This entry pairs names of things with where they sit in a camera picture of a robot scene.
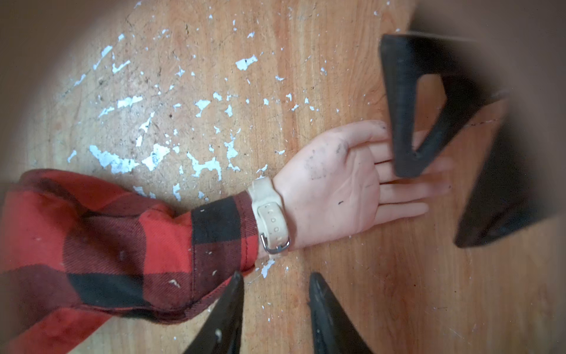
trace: white paint fleck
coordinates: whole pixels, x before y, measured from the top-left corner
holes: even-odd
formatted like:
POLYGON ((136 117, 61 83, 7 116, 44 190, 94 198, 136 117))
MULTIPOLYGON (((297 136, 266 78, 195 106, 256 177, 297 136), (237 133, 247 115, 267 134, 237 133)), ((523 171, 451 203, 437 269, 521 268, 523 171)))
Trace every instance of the white paint fleck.
POLYGON ((226 113, 228 115, 228 117, 231 117, 232 114, 232 105, 228 105, 228 108, 226 108, 226 110, 224 111, 224 113, 226 113))
POLYGON ((173 195, 177 199, 177 202, 181 201, 181 194, 179 193, 180 190, 181 190, 181 187, 179 186, 179 183, 177 183, 176 185, 173 186, 173 195))
POLYGON ((100 62, 102 61, 102 59, 104 59, 104 57, 106 57, 108 55, 108 53, 110 53, 110 51, 112 50, 112 46, 109 45, 106 48, 104 48, 102 50, 102 52, 100 53, 101 58, 98 60, 98 62, 96 64, 94 64, 92 66, 93 70, 96 70, 98 68, 98 66, 100 65, 100 62))
POLYGON ((220 168, 220 163, 216 161, 216 157, 213 157, 212 160, 205 162, 204 164, 199 164, 199 161, 195 159, 190 152, 187 151, 187 157, 192 161, 192 169, 195 173, 192 175, 193 177, 200 177, 200 173, 203 169, 207 169, 209 171, 216 170, 218 172, 218 180, 222 181, 222 168, 220 168))
POLYGON ((265 172, 266 170, 267 170, 267 164, 265 164, 265 166, 263 166, 263 168, 260 168, 255 173, 265 172))
POLYGON ((165 155, 171 152, 167 146, 161 146, 159 144, 153 145, 153 151, 149 154, 148 157, 142 160, 141 163, 147 166, 150 171, 153 171, 157 165, 163 160, 165 155))
POLYGON ((128 106, 129 106, 129 107, 132 107, 132 105, 133 105, 134 103, 138 103, 138 102, 140 102, 140 101, 142 101, 142 100, 143 100, 143 96, 140 96, 140 97, 137 97, 137 96, 134 96, 134 97, 126 97, 126 98, 123 99, 123 100, 118 100, 118 108, 128 107, 128 106))
POLYGON ((185 71, 183 69, 181 69, 181 66, 179 65, 179 72, 176 73, 175 75, 177 75, 178 77, 183 76, 183 74, 185 73, 185 71))
POLYGON ((155 112, 151 112, 151 114, 149 115, 149 118, 147 118, 147 121, 145 123, 143 123, 142 125, 140 125, 140 129, 142 129, 143 131, 145 131, 147 133, 147 130, 149 129, 149 124, 151 124, 151 119, 153 118, 153 116, 155 116, 155 112))
POLYGON ((275 261, 270 259, 267 261, 267 264, 263 266, 263 268, 261 269, 261 275, 263 275, 263 279, 267 278, 267 272, 269 271, 269 268, 271 268, 271 266, 273 266, 274 264, 275 261))
POLYGON ((139 195, 141 195, 142 197, 147 197, 147 195, 145 194, 145 192, 143 191, 143 187, 136 187, 134 186, 134 191, 136 193, 138 193, 139 195))
POLYGON ((112 63, 112 74, 116 74, 117 72, 119 72, 120 70, 124 69, 124 67, 128 64, 130 64, 131 62, 128 60, 127 62, 125 62, 124 64, 121 64, 120 66, 116 67, 116 65, 114 63, 112 63))
POLYGON ((105 115, 107 115, 108 113, 112 112, 113 110, 114 110, 114 107, 112 107, 112 106, 110 106, 110 107, 108 107, 108 108, 105 108, 105 109, 102 110, 102 112, 100 112, 100 114, 98 115, 98 117, 100 118, 100 117, 102 117, 102 116, 105 116, 105 115))
POLYGON ((91 145, 89 147, 91 154, 98 159, 98 162, 103 168, 106 166, 111 166, 111 172, 116 173, 127 173, 134 169, 134 167, 139 164, 134 159, 121 159, 118 155, 110 153, 108 151, 102 152, 96 145, 91 145))
POLYGON ((231 168, 233 171, 238 172, 238 171, 240 171, 240 167, 232 165, 232 161, 231 161, 231 159, 238 156, 238 151, 236 151, 234 149, 234 141, 236 140, 236 137, 233 136, 232 134, 230 134, 230 139, 231 139, 231 141, 229 143, 228 142, 224 143, 224 146, 227 149, 226 150, 226 158, 228 159, 228 168, 231 168))
POLYGON ((168 283, 173 284, 177 288, 181 288, 181 286, 179 285, 179 283, 177 283, 177 281, 175 279, 171 279, 170 281, 168 281, 168 283))
POLYGON ((86 74, 81 75, 79 81, 75 82, 73 87, 80 85, 80 83, 83 82, 84 78, 86 78, 86 77, 87 77, 86 74))
POLYGON ((71 163, 71 159, 72 159, 73 157, 75 157, 75 156, 76 156, 76 150, 73 150, 72 153, 71 153, 71 155, 70 155, 69 157, 67 157, 67 163, 70 164, 70 163, 71 163))
POLYGON ((258 59, 254 56, 251 56, 251 58, 248 59, 242 59, 236 62, 236 66, 238 67, 238 69, 240 70, 247 70, 248 66, 251 65, 252 63, 255 63, 256 61, 258 61, 258 59))
POLYGON ((195 117, 200 118, 203 109, 205 109, 211 102, 207 101, 207 100, 199 100, 197 103, 195 103, 195 106, 197 106, 200 109, 200 112, 196 114, 195 117))

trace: sleeve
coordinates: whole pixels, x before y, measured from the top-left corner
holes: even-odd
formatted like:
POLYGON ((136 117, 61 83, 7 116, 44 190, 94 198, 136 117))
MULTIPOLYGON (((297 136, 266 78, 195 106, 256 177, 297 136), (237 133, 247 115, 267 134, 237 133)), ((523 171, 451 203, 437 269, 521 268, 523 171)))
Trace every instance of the sleeve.
POLYGON ((0 224, 2 347, 65 353, 111 315, 179 323, 253 268, 246 192, 175 217, 165 203, 77 173, 33 170, 0 224))

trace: buffalo check flannel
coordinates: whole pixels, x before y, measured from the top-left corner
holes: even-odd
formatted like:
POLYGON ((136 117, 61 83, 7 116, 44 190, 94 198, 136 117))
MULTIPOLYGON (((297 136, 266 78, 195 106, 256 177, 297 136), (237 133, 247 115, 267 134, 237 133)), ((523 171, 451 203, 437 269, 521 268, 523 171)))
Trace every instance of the buffalo check flannel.
POLYGON ((258 254, 246 192, 175 216, 164 202, 59 170, 22 175, 1 232, 0 340, 17 353, 68 352, 111 315, 186 321, 258 254))

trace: wood grain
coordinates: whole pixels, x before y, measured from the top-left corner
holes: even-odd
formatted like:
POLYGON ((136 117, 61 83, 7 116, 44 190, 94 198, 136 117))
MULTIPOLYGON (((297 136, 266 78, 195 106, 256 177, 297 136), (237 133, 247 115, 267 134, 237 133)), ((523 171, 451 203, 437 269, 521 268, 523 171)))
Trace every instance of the wood grain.
MULTIPOLYGON (((327 129, 388 120, 379 39, 403 31, 414 6, 411 0, 121 2, 77 32, 29 97, 3 177, 15 180, 31 168, 71 170, 127 189, 142 186, 179 212, 204 203, 199 191, 211 201, 241 191, 260 176, 258 169, 267 164, 264 174, 273 177, 327 129), (119 41, 121 33, 125 38, 119 41), (108 45, 113 53, 95 71, 108 45), (238 70, 235 62, 252 55, 258 62, 238 70), (128 60, 113 74, 112 64, 128 60), (176 75, 180 69, 182 76, 176 75), (214 100, 214 92, 223 100, 214 100), (117 109, 118 100, 134 95, 143 100, 117 109), (194 103, 200 99, 211 103, 199 118, 194 103), (232 117, 225 113, 229 104, 232 117), (110 106, 115 110, 99 117, 110 106), (144 134, 139 126, 151 112, 155 116, 144 134), (143 142, 136 147, 140 135, 143 142), (231 135, 238 151, 231 162, 240 172, 227 168, 225 143, 231 135), (180 153, 166 155, 152 172, 139 165, 131 173, 111 174, 89 152, 96 145, 140 162, 155 143, 178 144, 180 153), (68 163, 73 150, 77 155, 68 163), (207 170, 200 178, 191 176, 187 151, 200 163, 217 157, 222 181, 207 170), (177 183, 180 202, 172 189, 177 183)), ((437 78, 424 78, 417 128, 430 127, 443 100, 437 78)), ((564 301, 552 246, 557 220, 484 248, 452 244, 504 109, 504 103, 484 108, 446 149, 456 162, 443 176, 453 182, 453 193, 431 201, 426 216, 293 252, 266 279, 259 271, 246 277, 242 352, 312 352, 307 305, 312 271, 323 274, 376 353, 552 352, 564 301)), ((74 353, 182 352, 207 315, 177 326, 114 318, 74 353)))

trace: wrist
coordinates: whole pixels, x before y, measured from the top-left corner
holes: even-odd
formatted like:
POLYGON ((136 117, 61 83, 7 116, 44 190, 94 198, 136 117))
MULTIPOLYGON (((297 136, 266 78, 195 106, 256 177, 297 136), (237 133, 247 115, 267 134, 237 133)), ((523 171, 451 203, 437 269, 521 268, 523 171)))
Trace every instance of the wrist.
POLYGON ((300 247, 299 243, 300 240, 297 237, 297 219, 295 217, 296 207, 293 205, 292 199, 292 187, 288 180, 281 178, 279 174, 277 174, 273 180, 273 188, 281 197, 283 202, 283 213, 285 215, 285 220, 287 221, 287 229, 289 230, 289 240, 291 241, 291 245, 289 246, 289 250, 296 250, 300 247))

